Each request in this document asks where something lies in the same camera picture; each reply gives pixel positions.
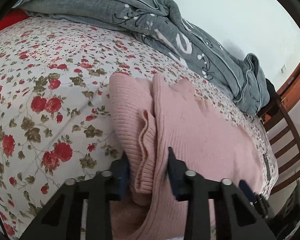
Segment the pink knit sweater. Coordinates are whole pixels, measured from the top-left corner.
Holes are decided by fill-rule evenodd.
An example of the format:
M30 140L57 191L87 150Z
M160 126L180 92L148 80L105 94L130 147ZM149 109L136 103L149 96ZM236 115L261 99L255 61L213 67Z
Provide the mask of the pink knit sweater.
M195 96L185 79L110 77L111 120L130 163L130 194L113 204L114 239L170 239L183 235L187 204L175 200L166 177L168 152L209 180L245 180L261 192L258 151L242 126L226 121Z

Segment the brown wooden door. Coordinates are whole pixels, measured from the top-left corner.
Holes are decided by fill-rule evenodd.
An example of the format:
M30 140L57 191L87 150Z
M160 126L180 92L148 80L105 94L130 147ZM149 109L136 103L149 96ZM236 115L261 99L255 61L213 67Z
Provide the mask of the brown wooden door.
M298 103L300 100L300 62L285 83L278 89L277 94L280 96L281 103L287 112Z

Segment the red pillow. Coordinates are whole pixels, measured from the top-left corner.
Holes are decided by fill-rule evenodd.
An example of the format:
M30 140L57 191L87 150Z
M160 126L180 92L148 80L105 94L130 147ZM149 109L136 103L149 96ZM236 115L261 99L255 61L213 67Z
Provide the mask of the red pillow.
M0 31L29 18L26 12L21 9L11 9L0 21Z

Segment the floral bed sheet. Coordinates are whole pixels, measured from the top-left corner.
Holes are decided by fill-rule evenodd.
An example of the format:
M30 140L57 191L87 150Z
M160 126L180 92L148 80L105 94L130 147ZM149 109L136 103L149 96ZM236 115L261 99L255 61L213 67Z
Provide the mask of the floral bed sheet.
M251 136L269 197L278 167L257 117L216 86L135 38L80 23L28 18L0 31L0 231L18 239L69 177L89 179L121 155L110 123L113 72L192 82ZM271 180L267 181L263 154Z

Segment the grey floral quilt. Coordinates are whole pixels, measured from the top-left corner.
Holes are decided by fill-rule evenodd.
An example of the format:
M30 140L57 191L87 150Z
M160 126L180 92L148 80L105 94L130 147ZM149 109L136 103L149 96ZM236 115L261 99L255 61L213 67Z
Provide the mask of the grey floral quilt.
M270 100L258 58L232 56L185 20L173 0L19 0L16 7L30 16L125 31L213 83L246 114L255 115Z

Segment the black clothing on footboard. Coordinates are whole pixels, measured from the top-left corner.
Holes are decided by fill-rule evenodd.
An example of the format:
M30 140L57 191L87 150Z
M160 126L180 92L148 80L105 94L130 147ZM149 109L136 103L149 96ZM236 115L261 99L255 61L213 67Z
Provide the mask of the black clothing on footboard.
M268 79L266 79L266 85L269 94L269 101L267 104L270 104L270 102L274 99L281 101L281 97L279 96L279 94L277 94L274 85Z

